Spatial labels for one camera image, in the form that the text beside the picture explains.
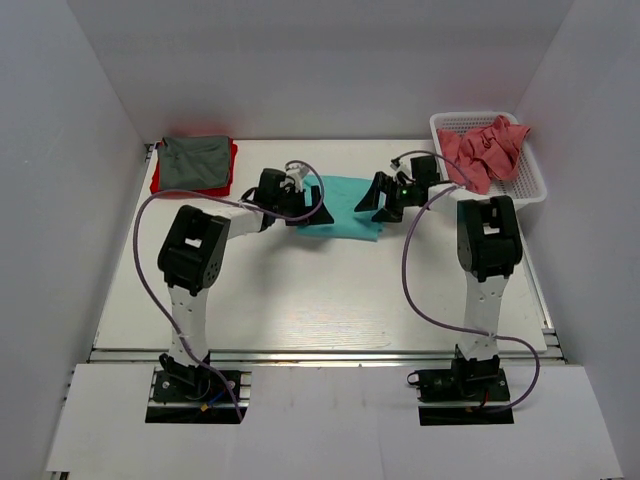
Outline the teal t shirt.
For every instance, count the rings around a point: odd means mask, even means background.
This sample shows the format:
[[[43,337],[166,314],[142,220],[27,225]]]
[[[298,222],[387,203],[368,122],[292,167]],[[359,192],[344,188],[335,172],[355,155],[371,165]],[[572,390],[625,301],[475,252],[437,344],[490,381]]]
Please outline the teal t shirt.
[[[322,181],[325,187],[324,205],[334,223],[298,227],[296,232],[306,237],[376,242],[383,226],[371,220],[370,211],[354,211],[368,191],[370,181],[344,176],[322,176]]]

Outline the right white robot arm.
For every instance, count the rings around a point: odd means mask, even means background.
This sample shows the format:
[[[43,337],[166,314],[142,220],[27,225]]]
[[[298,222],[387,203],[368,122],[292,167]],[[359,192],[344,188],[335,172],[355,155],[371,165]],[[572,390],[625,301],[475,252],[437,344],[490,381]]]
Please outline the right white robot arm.
[[[354,209],[371,213],[376,223],[399,223],[409,207],[421,214],[439,211],[454,219],[456,254],[466,279],[462,325],[438,321],[421,312],[415,302],[409,305],[428,323],[460,334],[444,380],[460,397],[472,399],[499,382],[502,297],[522,260],[523,246],[513,200],[476,194],[470,191],[468,178],[459,184],[443,180],[437,166],[442,158],[435,152],[414,150],[392,159],[393,172],[376,172]]]

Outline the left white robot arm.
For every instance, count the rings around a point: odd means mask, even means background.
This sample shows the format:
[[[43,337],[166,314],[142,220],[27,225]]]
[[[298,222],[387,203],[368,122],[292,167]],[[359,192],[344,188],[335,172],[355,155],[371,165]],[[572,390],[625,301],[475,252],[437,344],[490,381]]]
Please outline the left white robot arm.
[[[199,400],[214,386],[215,374],[208,369],[206,304],[221,272],[227,243],[263,232],[278,219],[287,226],[334,222],[324,205],[323,184],[303,185],[310,174],[317,172],[304,162],[289,162],[283,170],[266,168],[238,206],[215,214],[191,205],[178,210],[157,261],[176,325],[170,350],[160,357],[160,364],[188,399]]]

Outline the crumpled pink t shirt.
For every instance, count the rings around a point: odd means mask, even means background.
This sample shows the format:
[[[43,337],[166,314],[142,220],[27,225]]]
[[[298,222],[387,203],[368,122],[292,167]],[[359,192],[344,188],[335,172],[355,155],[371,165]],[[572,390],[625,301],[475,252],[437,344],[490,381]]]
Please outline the crumpled pink t shirt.
[[[469,129],[464,134],[438,128],[437,139],[449,179],[486,195],[493,181],[513,182],[519,174],[522,146],[530,126],[498,115],[490,125]]]

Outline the folded grey t shirt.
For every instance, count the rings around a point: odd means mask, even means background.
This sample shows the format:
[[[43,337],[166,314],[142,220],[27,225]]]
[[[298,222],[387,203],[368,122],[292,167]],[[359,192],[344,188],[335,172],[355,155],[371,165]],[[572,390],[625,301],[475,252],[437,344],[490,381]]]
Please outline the folded grey t shirt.
[[[227,136],[165,137],[157,155],[161,191],[217,189],[231,180],[232,140]]]

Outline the white plastic basket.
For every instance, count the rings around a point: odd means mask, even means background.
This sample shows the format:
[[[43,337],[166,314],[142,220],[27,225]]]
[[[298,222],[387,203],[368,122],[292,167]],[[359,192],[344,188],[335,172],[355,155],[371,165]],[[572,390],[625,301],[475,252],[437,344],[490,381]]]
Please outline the white plastic basket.
[[[447,112],[430,118],[442,176],[471,190],[509,195],[517,208],[546,199],[547,189],[527,143],[530,128],[506,112]]]

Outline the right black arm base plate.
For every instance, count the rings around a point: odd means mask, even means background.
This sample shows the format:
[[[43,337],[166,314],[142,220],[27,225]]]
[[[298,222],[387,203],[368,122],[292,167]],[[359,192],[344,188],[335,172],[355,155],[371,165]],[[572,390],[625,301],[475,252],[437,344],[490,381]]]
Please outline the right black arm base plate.
[[[406,377],[418,398],[419,424],[489,426],[514,423],[510,390],[503,369],[496,378],[461,388],[449,369],[414,370]]]

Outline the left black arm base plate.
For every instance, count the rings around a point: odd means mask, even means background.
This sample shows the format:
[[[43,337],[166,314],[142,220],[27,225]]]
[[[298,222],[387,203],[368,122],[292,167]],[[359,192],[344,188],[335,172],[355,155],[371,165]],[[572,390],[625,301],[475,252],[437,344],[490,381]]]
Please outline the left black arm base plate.
[[[251,373],[184,366],[164,353],[154,370],[146,408],[147,424],[238,425],[250,401]]]

